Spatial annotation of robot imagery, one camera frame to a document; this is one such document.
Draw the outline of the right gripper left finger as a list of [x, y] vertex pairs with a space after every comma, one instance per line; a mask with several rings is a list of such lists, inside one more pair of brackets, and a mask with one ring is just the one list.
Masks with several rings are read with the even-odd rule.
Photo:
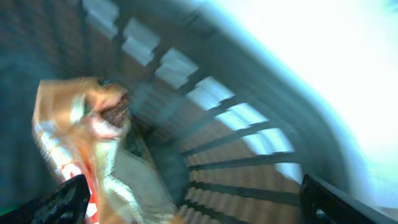
[[1, 215], [1, 224], [80, 224], [85, 222], [90, 191], [79, 174], [51, 194], [33, 199]]

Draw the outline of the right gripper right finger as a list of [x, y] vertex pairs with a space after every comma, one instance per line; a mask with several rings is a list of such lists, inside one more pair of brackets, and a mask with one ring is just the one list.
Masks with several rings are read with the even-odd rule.
[[311, 175], [304, 175], [299, 192], [304, 224], [397, 224], [387, 215]]

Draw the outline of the orange coffee sachet bag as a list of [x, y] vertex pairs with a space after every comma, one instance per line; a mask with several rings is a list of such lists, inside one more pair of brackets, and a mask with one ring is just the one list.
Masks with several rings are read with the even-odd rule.
[[53, 174], [84, 175], [87, 223], [181, 223], [153, 165], [125, 150], [129, 93], [97, 78], [42, 80], [32, 126]]

